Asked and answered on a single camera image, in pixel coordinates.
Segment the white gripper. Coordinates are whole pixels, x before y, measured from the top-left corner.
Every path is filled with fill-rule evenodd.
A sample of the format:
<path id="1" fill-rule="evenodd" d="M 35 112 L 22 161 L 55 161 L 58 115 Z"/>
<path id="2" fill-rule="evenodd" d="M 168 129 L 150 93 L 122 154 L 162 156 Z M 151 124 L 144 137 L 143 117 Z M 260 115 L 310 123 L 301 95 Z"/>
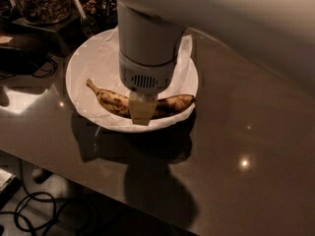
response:
<path id="1" fill-rule="evenodd" d="M 161 56 L 141 52 L 139 55 L 118 54 L 119 76 L 131 90 L 129 112 L 135 125 L 148 126 L 158 104 L 157 94 L 166 90 L 173 78 L 176 56 Z"/>

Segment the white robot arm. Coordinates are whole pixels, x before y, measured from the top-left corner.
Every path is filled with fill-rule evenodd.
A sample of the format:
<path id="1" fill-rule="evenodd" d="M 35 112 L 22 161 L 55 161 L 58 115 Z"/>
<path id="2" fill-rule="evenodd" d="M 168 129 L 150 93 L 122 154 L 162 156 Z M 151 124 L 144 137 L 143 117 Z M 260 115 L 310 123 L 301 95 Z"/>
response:
<path id="1" fill-rule="evenodd" d="M 257 65 L 315 85 L 315 0 L 117 0 L 212 37 Z"/>

